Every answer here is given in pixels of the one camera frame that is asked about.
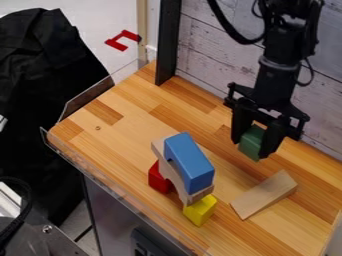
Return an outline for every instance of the wooden tabletop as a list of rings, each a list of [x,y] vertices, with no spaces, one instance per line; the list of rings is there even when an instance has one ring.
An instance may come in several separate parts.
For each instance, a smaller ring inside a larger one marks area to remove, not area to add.
[[[50,142],[189,247],[212,255],[319,255],[342,208],[341,163],[290,139],[255,163],[230,141],[231,111],[221,99],[179,77],[157,87],[154,75],[152,63],[105,92],[53,127]],[[201,228],[182,215],[176,194],[147,183],[156,161],[151,141],[182,131],[216,169],[218,206]],[[241,221],[229,202],[282,169],[297,192]]]

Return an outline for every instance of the wooden block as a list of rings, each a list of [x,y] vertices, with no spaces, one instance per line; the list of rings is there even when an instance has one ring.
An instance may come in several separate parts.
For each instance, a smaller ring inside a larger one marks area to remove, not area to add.
[[[239,198],[232,201],[230,205],[240,218],[245,220],[292,194],[296,190],[297,185],[287,172],[283,170],[243,193]]]
[[[321,256],[342,255],[342,212],[339,211],[332,226],[332,232],[326,241]]]
[[[213,195],[207,195],[190,206],[184,206],[183,214],[200,227],[213,215],[216,204],[217,199]]]
[[[242,135],[239,143],[239,150],[255,162],[260,160],[259,151],[264,133],[264,129],[253,125]]]
[[[214,167],[189,133],[179,133],[165,139],[164,157],[175,163],[189,194],[212,185]]]
[[[172,183],[170,180],[164,179],[159,173],[159,161],[156,161],[148,172],[148,184],[160,193],[167,194],[170,192]]]
[[[184,183],[181,174],[177,170],[173,162],[168,162],[163,157],[164,152],[164,139],[153,141],[152,151],[159,159],[159,173],[164,179],[168,179],[175,186],[179,199],[184,205],[191,205],[199,200],[201,200],[206,195],[209,195],[214,190],[214,185],[211,185],[203,190],[198,191],[195,194],[189,195],[185,190]]]

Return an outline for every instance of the blue block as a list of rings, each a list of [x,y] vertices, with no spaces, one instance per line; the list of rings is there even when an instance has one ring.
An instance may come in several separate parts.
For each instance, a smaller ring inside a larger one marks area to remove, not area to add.
[[[168,161],[172,160],[180,170],[189,195],[213,183],[214,167],[189,133],[180,133],[166,139],[164,157]]]

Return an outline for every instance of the green block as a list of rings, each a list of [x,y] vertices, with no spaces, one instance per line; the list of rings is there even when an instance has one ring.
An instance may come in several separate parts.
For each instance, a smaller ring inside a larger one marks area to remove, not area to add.
[[[260,160],[259,151],[264,133],[264,129],[253,125],[242,135],[240,140],[239,150],[255,162]]]

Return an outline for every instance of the black cable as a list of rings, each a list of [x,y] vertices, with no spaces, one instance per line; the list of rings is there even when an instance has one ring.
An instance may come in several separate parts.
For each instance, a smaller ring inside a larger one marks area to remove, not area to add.
[[[261,39],[263,39],[265,32],[262,33],[260,36],[254,39],[248,39],[241,35],[234,26],[227,20],[226,16],[223,14],[221,8],[219,7],[216,0],[207,0],[208,4],[215,14],[216,18],[224,28],[224,30],[230,35],[231,38],[233,38],[236,42],[242,45],[248,45],[248,44],[254,44],[259,42]]]
[[[258,0],[254,0],[251,11],[255,17],[262,19],[262,16],[260,14],[256,13],[256,11],[255,11],[255,6],[256,6],[257,2],[258,2]]]
[[[297,84],[298,84],[299,86],[301,86],[301,87],[306,87],[306,86],[308,86],[309,84],[312,83],[312,81],[313,81],[314,78],[315,78],[315,70],[314,70],[313,67],[311,66],[311,63],[310,63],[310,61],[308,60],[308,58],[305,58],[305,62],[306,62],[306,63],[308,64],[308,66],[309,66],[311,78],[310,78],[310,80],[309,80],[308,82],[306,82],[306,83],[303,83],[303,82],[300,82],[300,81],[297,80]]]
[[[19,214],[19,216],[14,219],[4,230],[0,232],[0,255],[5,255],[5,247],[10,239],[15,235],[15,233],[24,224],[25,218],[28,216],[32,209],[33,199],[31,187],[24,181],[12,178],[12,177],[0,177],[0,182],[10,183],[13,185],[19,185],[26,193],[27,204]]]

